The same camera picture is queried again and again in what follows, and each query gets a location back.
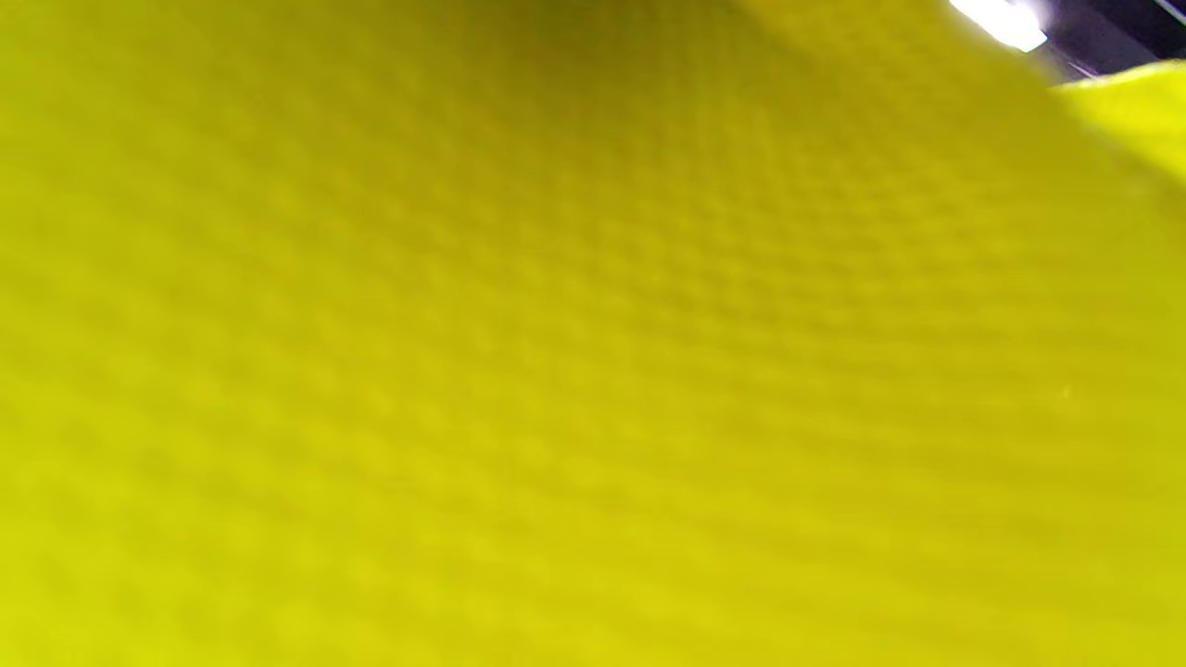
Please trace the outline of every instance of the bright light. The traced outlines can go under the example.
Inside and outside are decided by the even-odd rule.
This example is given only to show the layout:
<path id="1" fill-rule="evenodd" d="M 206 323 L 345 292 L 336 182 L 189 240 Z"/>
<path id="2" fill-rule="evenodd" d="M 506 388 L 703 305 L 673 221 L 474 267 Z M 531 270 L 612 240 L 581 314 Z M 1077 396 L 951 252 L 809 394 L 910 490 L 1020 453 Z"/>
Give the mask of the bright light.
<path id="1" fill-rule="evenodd" d="M 1007 0 L 951 0 L 951 4 L 1001 44 L 1029 52 L 1046 42 L 1038 17 L 1028 7 Z"/>

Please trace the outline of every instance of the textured yellow surface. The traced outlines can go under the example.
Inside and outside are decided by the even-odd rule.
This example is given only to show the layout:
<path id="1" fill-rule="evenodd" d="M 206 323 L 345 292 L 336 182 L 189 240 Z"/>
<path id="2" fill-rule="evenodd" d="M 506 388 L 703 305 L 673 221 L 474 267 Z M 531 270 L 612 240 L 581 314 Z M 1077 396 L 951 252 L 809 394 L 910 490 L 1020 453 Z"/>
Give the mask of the textured yellow surface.
<path id="1" fill-rule="evenodd" d="M 5 4 L 0 662 L 1182 665 L 1182 114 L 950 14 Z"/>

